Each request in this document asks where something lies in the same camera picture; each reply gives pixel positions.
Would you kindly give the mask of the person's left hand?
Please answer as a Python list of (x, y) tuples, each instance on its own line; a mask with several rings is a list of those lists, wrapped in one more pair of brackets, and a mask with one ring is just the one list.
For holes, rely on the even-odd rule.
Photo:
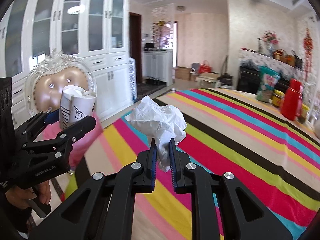
[[(40, 183), (38, 186), (39, 200), (42, 204), (49, 204), (51, 200), (51, 191), (49, 181)], [(10, 204), (19, 208), (26, 209), (30, 207), (28, 200), (36, 198), (36, 194), (32, 189), (23, 190), (19, 187), (13, 187), (5, 193), (5, 196)]]

